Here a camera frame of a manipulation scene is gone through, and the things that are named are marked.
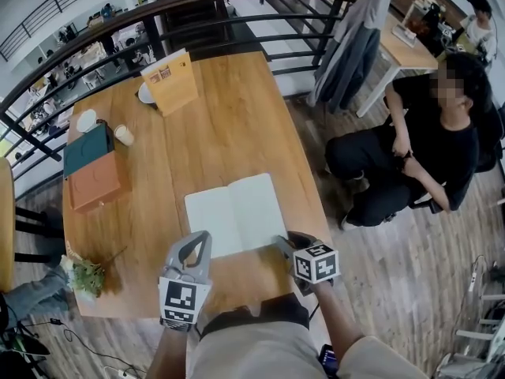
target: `office chair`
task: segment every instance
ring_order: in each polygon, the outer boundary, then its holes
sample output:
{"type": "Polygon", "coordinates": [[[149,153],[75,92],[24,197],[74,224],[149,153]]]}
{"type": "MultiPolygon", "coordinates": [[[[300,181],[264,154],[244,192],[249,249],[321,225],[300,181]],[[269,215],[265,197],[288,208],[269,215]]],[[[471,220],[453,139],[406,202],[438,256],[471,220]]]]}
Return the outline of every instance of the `office chair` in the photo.
{"type": "MultiPolygon", "coordinates": [[[[386,97],[383,98],[383,101],[386,108],[389,108],[386,97]]],[[[384,125],[390,125],[391,123],[392,119],[389,115],[384,125]]],[[[486,114],[483,114],[475,124],[479,138],[479,160],[475,170],[475,174],[478,174],[492,170],[498,160],[503,158],[501,140],[505,137],[505,104],[500,109],[496,109],[493,105],[492,109],[486,114]]],[[[441,207],[433,199],[425,200],[426,195],[427,194],[409,204],[409,208],[418,209],[429,207],[433,214],[441,212],[441,207]]],[[[395,216],[396,214],[392,214],[388,216],[385,221],[389,222],[393,220],[395,216]]]]}

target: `wooden floor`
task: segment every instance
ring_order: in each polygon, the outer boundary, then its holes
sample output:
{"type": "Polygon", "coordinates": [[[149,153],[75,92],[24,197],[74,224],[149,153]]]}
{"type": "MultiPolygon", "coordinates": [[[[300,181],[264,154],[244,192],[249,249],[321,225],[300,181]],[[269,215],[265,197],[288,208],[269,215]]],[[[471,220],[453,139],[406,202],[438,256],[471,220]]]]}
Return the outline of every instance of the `wooden floor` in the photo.
{"type": "MultiPolygon", "coordinates": [[[[355,99],[355,107],[366,99],[370,86],[378,83],[386,67],[379,58],[355,99]]],[[[488,263],[505,261],[502,212],[495,205],[502,197],[499,169],[473,179],[458,212],[435,216],[429,210],[407,209],[391,223],[342,233],[335,216],[340,217],[350,207],[350,192],[318,171],[324,163],[324,143],[333,136],[379,125],[386,118],[386,110],[378,103],[363,119],[352,113],[330,116],[324,128],[320,111],[308,109],[302,99],[289,101],[288,107],[340,251],[342,278],[357,321],[367,333],[378,336],[431,374],[445,353],[462,351],[468,344],[458,340],[453,347],[454,328],[474,329],[482,313],[478,302],[483,291],[480,283],[474,292],[467,292],[473,261],[480,254],[488,263]],[[462,313],[455,325],[460,305],[462,313]]],[[[61,208],[61,203],[62,184],[56,182],[18,205],[41,210],[46,205],[61,208]]],[[[29,251],[32,237],[17,234],[18,249],[29,251]]],[[[482,257],[478,265],[479,271],[485,270],[482,257]]],[[[15,283],[38,279],[43,274],[42,267],[17,263],[15,283]]],[[[51,317],[61,318],[98,352],[117,356],[143,370],[151,361],[162,331],[157,321],[83,318],[75,308],[72,313],[51,317]]],[[[47,319],[37,317],[34,321],[47,319]]],[[[41,325],[34,331],[51,350],[46,368],[53,377],[107,377],[103,373],[105,365],[125,369],[118,361],[92,355],[77,340],[68,343],[61,327],[41,325]]],[[[482,343],[474,345],[472,353],[478,352],[482,343]]]]}

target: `black railing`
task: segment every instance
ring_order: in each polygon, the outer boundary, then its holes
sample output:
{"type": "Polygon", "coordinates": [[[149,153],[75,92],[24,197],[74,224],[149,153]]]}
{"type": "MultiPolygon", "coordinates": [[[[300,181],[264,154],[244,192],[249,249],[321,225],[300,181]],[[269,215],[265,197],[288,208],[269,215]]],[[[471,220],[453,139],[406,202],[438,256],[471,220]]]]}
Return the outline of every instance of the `black railing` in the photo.
{"type": "Polygon", "coordinates": [[[69,8],[77,0],[46,0],[4,39],[0,44],[0,56],[6,61],[49,20],[69,8]]]}
{"type": "Polygon", "coordinates": [[[77,37],[75,40],[65,45],[62,49],[56,51],[50,58],[47,59],[46,62],[40,65],[38,69],[34,70],[17,86],[15,86],[10,94],[3,100],[3,102],[0,103],[0,121],[2,121],[7,127],[4,133],[0,136],[0,141],[5,139],[9,133],[15,133],[19,137],[17,141],[13,142],[12,146],[4,154],[4,156],[7,156],[9,161],[11,161],[11,164],[13,166],[14,179],[18,179],[20,176],[30,171],[33,167],[41,164],[46,159],[49,159],[48,161],[52,161],[51,159],[59,161],[61,159],[61,156],[58,154],[58,152],[60,152],[65,147],[65,144],[54,142],[54,139],[57,139],[64,135],[68,129],[68,126],[56,129],[53,128],[50,129],[49,133],[39,135],[39,131],[42,128],[53,123],[60,114],[70,109],[71,106],[75,104],[75,102],[87,96],[91,96],[127,78],[138,76],[142,67],[137,67],[125,73],[114,75],[110,80],[104,81],[102,84],[96,85],[90,91],[87,91],[86,93],[71,99],[64,105],[57,107],[56,111],[48,115],[44,120],[42,120],[36,126],[32,127],[30,130],[25,130],[22,126],[24,119],[29,117],[34,110],[40,108],[44,102],[49,100],[49,98],[54,97],[65,88],[68,88],[70,85],[72,85],[72,83],[75,84],[77,82],[80,82],[84,76],[103,68],[105,65],[111,62],[121,60],[122,58],[132,54],[134,51],[142,49],[147,50],[149,48],[150,52],[154,54],[155,60],[160,60],[166,54],[170,53],[164,51],[164,42],[169,42],[167,45],[171,46],[170,41],[175,37],[184,35],[192,36],[195,31],[213,28],[215,29],[216,34],[224,35],[225,38],[218,42],[211,41],[209,43],[201,43],[200,39],[195,39],[195,42],[188,43],[186,49],[189,51],[190,55],[193,58],[212,57],[218,54],[234,53],[234,50],[243,49],[244,47],[256,47],[254,50],[262,50],[262,43],[272,41],[304,40],[316,42],[314,45],[315,47],[312,44],[309,44],[309,48],[306,50],[292,51],[280,54],[269,54],[265,51],[265,49],[263,49],[265,58],[271,62],[287,58],[309,57],[308,61],[303,66],[278,69],[273,72],[274,75],[305,72],[316,69],[319,65],[321,56],[324,54],[327,41],[332,37],[331,30],[333,29],[335,22],[339,19],[342,19],[342,4],[348,4],[354,2],[355,0],[322,1],[329,2],[331,6],[329,13],[318,13],[316,10],[309,9],[302,5],[302,7],[305,7],[306,9],[305,13],[289,12],[268,15],[254,15],[247,17],[225,17],[224,15],[220,15],[211,21],[192,23],[183,27],[169,29],[167,32],[160,33],[155,23],[156,16],[160,16],[161,18],[166,13],[176,13],[181,9],[184,10],[191,6],[198,6],[199,4],[201,5],[202,2],[215,2],[217,6],[222,5],[224,2],[230,2],[230,4],[233,5],[234,0],[159,0],[157,2],[138,7],[135,10],[131,10],[127,13],[122,14],[121,16],[115,17],[107,23],[90,29],[89,32],[86,32],[85,34],[77,37]],[[324,27],[322,32],[318,32],[317,30],[309,30],[310,32],[308,33],[294,32],[286,35],[270,35],[261,37],[250,36],[245,39],[241,39],[233,35],[232,29],[236,24],[246,24],[254,21],[269,20],[318,20],[323,22],[324,27]],[[45,74],[51,72],[55,68],[58,68],[58,66],[61,66],[63,63],[73,57],[73,55],[83,50],[83,48],[89,47],[96,41],[102,40],[105,36],[110,36],[113,32],[119,31],[125,27],[139,22],[142,22],[144,24],[145,33],[143,37],[138,39],[138,42],[122,49],[115,54],[103,58],[99,62],[88,66],[85,69],[82,69],[80,72],[71,76],[67,80],[60,82],[58,87],[49,89],[44,97],[40,97],[30,107],[26,108],[26,110],[23,111],[23,113],[18,118],[14,118],[12,115],[7,113],[7,110],[13,104],[15,104],[15,102],[24,94],[24,92],[29,90],[30,87],[39,81],[39,79],[45,74]],[[29,148],[25,148],[22,151],[19,151],[21,157],[18,155],[16,159],[12,159],[13,151],[19,148],[20,144],[23,144],[24,142],[28,142],[31,146],[29,148]],[[42,152],[39,154],[37,160],[33,160],[29,166],[27,166],[27,164],[22,164],[25,160],[31,156],[34,156],[37,151],[42,152]]]}

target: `person in white shirt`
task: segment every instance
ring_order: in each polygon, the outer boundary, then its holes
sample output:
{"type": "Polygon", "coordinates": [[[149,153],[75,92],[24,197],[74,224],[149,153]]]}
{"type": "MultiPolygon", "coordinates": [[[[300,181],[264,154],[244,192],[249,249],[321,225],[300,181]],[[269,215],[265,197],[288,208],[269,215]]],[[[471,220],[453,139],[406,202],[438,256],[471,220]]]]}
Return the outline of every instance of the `person in white shirt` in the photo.
{"type": "Polygon", "coordinates": [[[456,32],[455,41],[463,32],[475,47],[482,47],[485,50],[484,58],[486,64],[492,62],[496,56],[498,42],[496,34],[491,25],[492,8],[488,0],[467,0],[473,7],[474,15],[465,18],[461,22],[462,30],[456,32]]]}
{"type": "MultiPolygon", "coordinates": [[[[340,379],[428,379],[377,338],[365,336],[332,285],[312,285],[338,362],[340,379]]],[[[205,326],[190,356],[186,332],[165,328],[146,379],[325,379],[309,334],[309,315],[294,294],[263,302],[258,317],[243,307],[205,326]]]]}

